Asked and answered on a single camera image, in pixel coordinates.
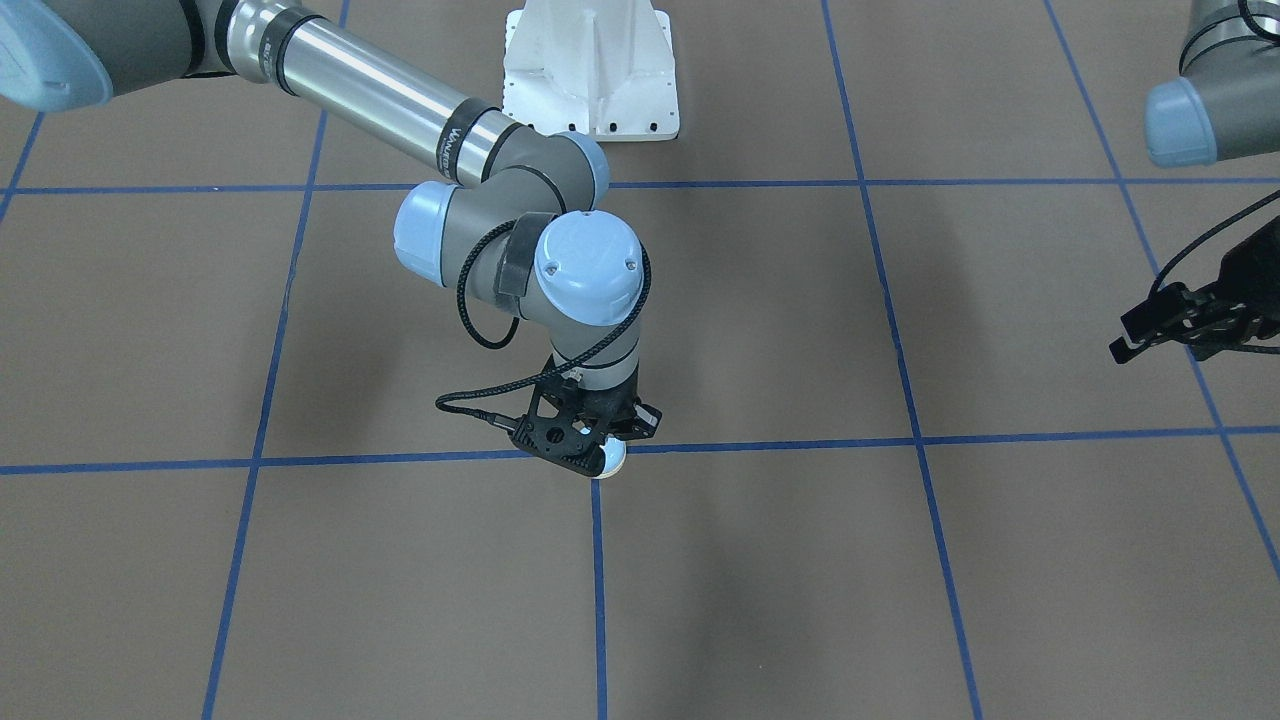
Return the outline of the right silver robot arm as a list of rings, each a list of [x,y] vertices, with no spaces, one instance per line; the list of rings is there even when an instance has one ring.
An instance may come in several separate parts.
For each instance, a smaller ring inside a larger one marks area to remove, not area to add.
[[[637,393],[639,314],[650,263],[631,227],[600,210],[602,147],[543,135],[348,33],[300,1],[5,1],[3,96],[69,111],[175,79],[238,76],[328,110],[440,179],[410,192],[394,250],[454,292],[463,328],[476,299],[547,328],[535,377],[443,395],[531,447],[655,434]]]

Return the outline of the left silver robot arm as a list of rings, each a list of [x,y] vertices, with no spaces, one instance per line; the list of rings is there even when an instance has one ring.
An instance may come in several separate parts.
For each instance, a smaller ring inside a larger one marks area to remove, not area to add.
[[[1279,5],[1196,1],[1178,77],[1146,101],[1149,160],[1162,168],[1212,165],[1279,147]],[[1221,352],[1275,355],[1279,324],[1279,224],[1266,222],[1228,250],[1217,277],[1193,290],[1172,272],[1215,236],[1277,201],[1268,193],[1192,240],[1121,318],[1108,347],[1126,364],[1155,346],[1181,345],[1196,360]]]

